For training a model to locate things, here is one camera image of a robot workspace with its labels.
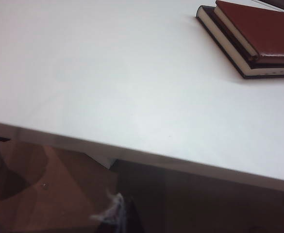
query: brown book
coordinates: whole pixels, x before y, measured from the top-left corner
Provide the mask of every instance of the brown book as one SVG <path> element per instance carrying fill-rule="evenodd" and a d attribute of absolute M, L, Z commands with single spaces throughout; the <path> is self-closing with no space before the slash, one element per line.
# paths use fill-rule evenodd
<path fill-rule="evenodd" d="M 284 64 L 284 12 L 217 0 L 214 12 L 255 63 Z"/>
<path fill-rule="evenodd" d="M 259 64 L 250 61 L 243 46 L 228 33 L 214 11 L 215 7 L 200 6 L 197 19 L 245 79 L 284 77 L 284 64 Z"/>

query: white table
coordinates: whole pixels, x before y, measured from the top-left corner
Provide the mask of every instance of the white table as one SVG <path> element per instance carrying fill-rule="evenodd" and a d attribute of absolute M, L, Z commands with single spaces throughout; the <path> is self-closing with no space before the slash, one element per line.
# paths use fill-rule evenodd
<path fill-rule="evenodd" d="M 284 190 L 284 79 L 243 80 L 202 4 L 0 0 L 0 136 Z"/>

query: wooden floor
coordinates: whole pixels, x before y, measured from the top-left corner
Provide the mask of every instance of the wooden floor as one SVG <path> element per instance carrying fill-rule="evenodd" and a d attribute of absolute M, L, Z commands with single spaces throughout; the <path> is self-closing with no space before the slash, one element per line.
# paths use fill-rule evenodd
<path fill-rule="evenodd" d="M 94 233 L 110 193 L 147 233 L 284 233 L 284 192 L 85 154 L 0 142 L 0 233 Z"/>

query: brown floor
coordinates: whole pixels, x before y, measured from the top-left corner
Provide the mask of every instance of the brown floor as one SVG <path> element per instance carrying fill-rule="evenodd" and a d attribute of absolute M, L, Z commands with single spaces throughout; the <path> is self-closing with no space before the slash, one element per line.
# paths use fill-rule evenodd
<path fill-rule="evenodd" d="M 0 232 L 92 233 L 90 218 L 132 197 L 146 233 L 284 233 L 284 192 L 85 154 L 0 142 Z"/>

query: brown object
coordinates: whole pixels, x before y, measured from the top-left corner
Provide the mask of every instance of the brown object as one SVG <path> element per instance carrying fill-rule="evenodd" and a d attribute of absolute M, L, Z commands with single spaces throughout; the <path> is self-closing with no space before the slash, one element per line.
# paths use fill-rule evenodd
<path fill-rule="evenodd" d="M 0 142 L 0 227 L 7 232 L 92 233 L 117 175 L 86 154 Z"/>
<path fill-rule="evenodd" d="M 256 63 L 284 64 L 284 12 L 216 1 L 258 53 Z"/>

